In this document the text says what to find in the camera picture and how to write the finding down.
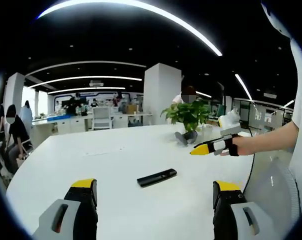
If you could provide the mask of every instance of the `human hand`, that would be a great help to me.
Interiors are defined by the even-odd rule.
[[[232,139],[232,144],[237,145],[237,154],[239,156],[247,156],[254,154],[255,145],[252,137],[236,136]],[[221,156],[229,155],[229,152],[223,152]]]

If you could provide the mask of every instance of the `cabinet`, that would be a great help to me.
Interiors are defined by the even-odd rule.
[[[120,129],[120,128],[127,128],[127,127],[128,127],[128,116],[115,114],[113,120],[113,128]]]
[[[57,131],[59,135],[71,133],[70,119],[60,120],[57,122]]]
[[[70,119],[70,128],[71,128],[71,133],[85,132],[86,131],[85,119],[83,118]]]

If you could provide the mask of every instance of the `blue tray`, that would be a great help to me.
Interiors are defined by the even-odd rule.
[[[49,121],[60,120],[60,119],[69,119],[71,117],[72,117],[71,114],[65,114],[65,115],[61,115],[61,116],[48,117],[46,120],[49,122]]]

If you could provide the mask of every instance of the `green leaves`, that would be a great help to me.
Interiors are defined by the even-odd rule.
[[[198,98],[192,103],[173,103],[161,115],[163,113],[166,113],[165,119],[171,119],[172,124],[183,123],[185,130],[190,132],[196,130],[199,123],[205,124],[210,112],[206,102]]]

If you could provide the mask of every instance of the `black remote control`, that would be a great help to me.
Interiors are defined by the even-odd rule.
[[[157,184],[169,178],[172,178],[175,175],[177,175],[177,171],[171,168],[166,171],[162,171],[150,176],[139,178],[137,179],[137,183],[143,188],[143,187],[150,186],[152,184]]]

